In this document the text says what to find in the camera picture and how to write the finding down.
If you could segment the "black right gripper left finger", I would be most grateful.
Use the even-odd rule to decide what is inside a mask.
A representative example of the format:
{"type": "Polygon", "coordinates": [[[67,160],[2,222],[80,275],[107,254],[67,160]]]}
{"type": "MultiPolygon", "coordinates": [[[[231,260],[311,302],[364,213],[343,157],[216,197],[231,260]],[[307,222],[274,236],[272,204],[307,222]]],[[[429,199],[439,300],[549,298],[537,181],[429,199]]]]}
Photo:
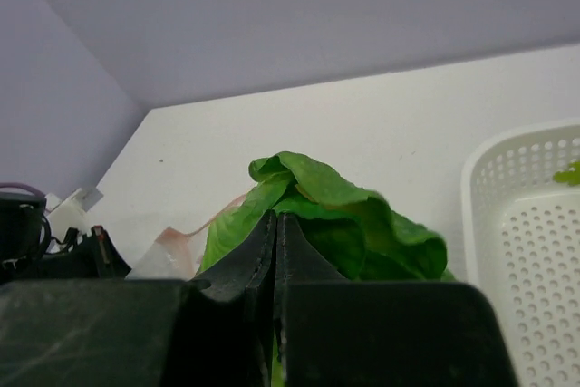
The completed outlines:
{"type": "Polygon", "coordinates": [[[4,386],[267,386],[276,216],[191,281],[21,281],[1,289],[4,386]]]}

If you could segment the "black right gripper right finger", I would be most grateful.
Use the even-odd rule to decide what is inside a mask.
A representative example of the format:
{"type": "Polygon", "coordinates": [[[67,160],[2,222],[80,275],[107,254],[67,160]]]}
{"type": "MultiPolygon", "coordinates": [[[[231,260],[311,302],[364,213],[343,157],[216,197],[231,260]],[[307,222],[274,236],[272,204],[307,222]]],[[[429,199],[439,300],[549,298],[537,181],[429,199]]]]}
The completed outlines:
{"type": "Polygon", "coordinates": [[[474,286],[353,282],[284,214],[275,326],[287,386],[513,386],[495,312],[474,286]]]}

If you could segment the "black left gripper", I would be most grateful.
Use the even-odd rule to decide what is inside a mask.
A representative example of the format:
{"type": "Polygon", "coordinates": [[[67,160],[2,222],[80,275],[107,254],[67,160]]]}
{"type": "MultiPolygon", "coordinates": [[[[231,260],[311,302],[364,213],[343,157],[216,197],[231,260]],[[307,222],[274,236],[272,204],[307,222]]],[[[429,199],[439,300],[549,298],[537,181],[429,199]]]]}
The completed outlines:
{"type": "Polygon", "coordinates": [[[46,201],[32,194],[1,193],[1,283],[15,280],[124,278],[131,267],[101,226],[53,234],[46,201]]]}

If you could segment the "clear zip top bag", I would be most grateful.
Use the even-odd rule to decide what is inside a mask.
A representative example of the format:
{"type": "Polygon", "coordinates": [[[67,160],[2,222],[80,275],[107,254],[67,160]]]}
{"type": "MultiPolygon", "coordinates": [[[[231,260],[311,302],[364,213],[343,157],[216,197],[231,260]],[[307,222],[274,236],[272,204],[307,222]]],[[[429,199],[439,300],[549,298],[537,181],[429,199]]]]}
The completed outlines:
{"type": "Polygon", "coordinates": [[[226,204],[201,227],[182,232],[165,227],[126,275],[128,280],[182,280],[192,279],[201,268],[208,231],[228,212],[236,211],[247,197],[238,196],[226,204]]]}

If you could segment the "green fake lettuce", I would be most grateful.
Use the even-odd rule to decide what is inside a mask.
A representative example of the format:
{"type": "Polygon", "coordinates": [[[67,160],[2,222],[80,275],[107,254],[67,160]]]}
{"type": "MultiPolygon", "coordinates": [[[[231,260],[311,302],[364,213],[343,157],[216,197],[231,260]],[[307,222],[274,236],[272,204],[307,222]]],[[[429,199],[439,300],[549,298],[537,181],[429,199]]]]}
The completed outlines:
{"type": "Polygon", "coordinates": [[[295,216],[309,245],[347,279],[454,278],[441,235],[398,213],[381,194],[353,184],[328,164],[280,151],[251,161],[248,174],[254,186],[244,200],[208,226],[201,271],[239,247],[259,219],[273,211],[295,216]]]}

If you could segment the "green fake celery stalk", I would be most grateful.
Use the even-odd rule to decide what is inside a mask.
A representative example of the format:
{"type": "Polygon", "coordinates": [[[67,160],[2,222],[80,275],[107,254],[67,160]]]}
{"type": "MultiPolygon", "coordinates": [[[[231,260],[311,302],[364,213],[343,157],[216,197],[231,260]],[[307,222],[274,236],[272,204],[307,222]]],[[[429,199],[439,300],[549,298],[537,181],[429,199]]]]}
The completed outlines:
{"type": "Polygon", "coordinates": [[[553,176],[553,181],[559,184],[565,184],[569,187],[575,187],[580,185],[580,162],[574,161],[568,164],[568,166],[556,172],[553,176]]]}

